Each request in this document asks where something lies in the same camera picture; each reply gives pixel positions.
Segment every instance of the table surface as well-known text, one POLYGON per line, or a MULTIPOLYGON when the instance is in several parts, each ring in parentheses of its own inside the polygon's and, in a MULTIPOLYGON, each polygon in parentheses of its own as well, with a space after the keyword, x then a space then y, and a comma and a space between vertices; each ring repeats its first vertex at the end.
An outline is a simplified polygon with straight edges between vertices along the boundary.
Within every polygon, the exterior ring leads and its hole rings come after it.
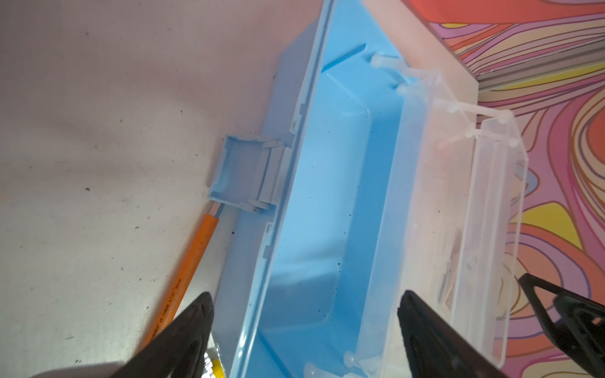
MULTIPOLYGON (((280 53, 320 6, 0 4, 0 376, 131 357, 206 211, 223 137, 260 131, 280 53)), ((236 218, 225 208, 185 305, 216 294, 236 218)))

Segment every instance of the orange pencil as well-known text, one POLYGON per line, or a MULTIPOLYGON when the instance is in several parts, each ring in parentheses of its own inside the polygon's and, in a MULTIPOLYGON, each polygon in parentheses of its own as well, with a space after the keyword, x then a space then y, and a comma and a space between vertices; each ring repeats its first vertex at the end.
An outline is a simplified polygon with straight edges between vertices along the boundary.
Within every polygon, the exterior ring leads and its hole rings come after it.
POLYGON ((170 290, 162 302, 162 306, 158 314, 155 316, 147 335, 141 343, 140 350, 145 348, 149 342, 156 337, 172 322, 177 313, 178 306, 181 304, 187 287, 200 264, 201 257, 206 251, 206 247, 212 238, 214 230, 217 228, 218 216, 223 208, 223 204, 214 202, 210 207, 208 214, 204 216, 200 228, 197 230, 183 262, 178 268, 177 274, 174 276, 170 284, 170 290))

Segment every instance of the pencil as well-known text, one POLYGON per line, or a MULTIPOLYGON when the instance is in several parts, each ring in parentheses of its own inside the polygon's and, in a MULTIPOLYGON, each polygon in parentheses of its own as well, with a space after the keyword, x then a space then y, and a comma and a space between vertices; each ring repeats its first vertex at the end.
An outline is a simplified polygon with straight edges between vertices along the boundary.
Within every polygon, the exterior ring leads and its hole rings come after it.
POLYGON ((162 306, 155 316, 153 323, 151 323, 139 350, 145 348, 174 319, 178 306, 181 304, 187 287, 189 287, 197 266, 200 264, 201 257, 204 255, 210 238, 212 238, 212 234, 217 228, 218 216, 222 209, 223 204, 213 202, 210 211, 204 216, 201 226, 191 241, 185 257, 170 284, 170 289, 162 301, 162 306))

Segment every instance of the colorful patterned floor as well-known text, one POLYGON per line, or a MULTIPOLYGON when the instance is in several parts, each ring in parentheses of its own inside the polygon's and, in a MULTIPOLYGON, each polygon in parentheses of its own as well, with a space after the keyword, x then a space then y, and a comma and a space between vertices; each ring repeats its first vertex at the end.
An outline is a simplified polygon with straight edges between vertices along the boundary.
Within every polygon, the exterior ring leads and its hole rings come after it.
MULTIPOLYGON (((479 80, 605 39, 602 0, 410 3, 479 80)), ((517 80, 479 101, 515 112, 529 154, 516 276, 529 272, 605 303, 605 63, 517 80)), ((552 296, 541 298, 552 305, 552 296)), ((518 289, 503 370, 510 378, 588 376, 546 338, 518 289)))

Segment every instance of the blue container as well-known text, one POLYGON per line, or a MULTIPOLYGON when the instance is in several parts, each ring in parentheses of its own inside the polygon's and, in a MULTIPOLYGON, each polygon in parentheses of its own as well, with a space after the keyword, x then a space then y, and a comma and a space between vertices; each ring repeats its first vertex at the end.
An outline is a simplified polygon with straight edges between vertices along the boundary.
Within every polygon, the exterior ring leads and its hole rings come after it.
POLYGON ((242 209, 215 303, 227 377, 365 376, 343 356, 377 248, 401 250, 426 113, 375 54, 400 57, 360 1, 326 0, 281 58, 262 137, 226 140, 210 197, 242 209))

